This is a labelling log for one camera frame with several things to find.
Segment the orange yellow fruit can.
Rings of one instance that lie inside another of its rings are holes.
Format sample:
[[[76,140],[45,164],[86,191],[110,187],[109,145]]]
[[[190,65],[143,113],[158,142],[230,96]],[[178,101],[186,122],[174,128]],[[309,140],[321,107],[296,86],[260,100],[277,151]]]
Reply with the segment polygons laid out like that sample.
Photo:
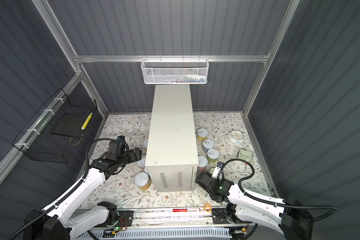
[[[145,172],[138,173],[134,178],[134,182],[142,191],[147,190],[151,186],[151,179]]]

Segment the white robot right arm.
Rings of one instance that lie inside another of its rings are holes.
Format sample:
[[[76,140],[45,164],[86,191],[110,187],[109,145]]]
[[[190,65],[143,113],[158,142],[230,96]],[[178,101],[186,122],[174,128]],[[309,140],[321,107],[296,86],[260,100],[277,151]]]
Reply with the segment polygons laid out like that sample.
[[[283,199],[263,196],[252,191],[243,192],[239,185],[228,180],[212,179],[200,173],[196,183],[217,203],[226,202],[225,213],[233,222],[252,222],[284,235],[287,240],[310,240],[313,216],[305,209],[279,206]]]

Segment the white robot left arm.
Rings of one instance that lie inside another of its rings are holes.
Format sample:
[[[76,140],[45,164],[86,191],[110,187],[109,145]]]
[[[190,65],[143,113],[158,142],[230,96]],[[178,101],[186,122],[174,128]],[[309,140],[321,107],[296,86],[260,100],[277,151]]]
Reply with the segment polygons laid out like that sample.
[[[108,150],[92,162],[86,159],[83,176],[41,211],[32,211],[20,229],[25,240],[74,240],[97,225],[120,229],[127,226],[115,204],[102,201],[73,217],[78,206],[110,176],[142,158],[139,148],[130,149],[123,136],[109,139]]]

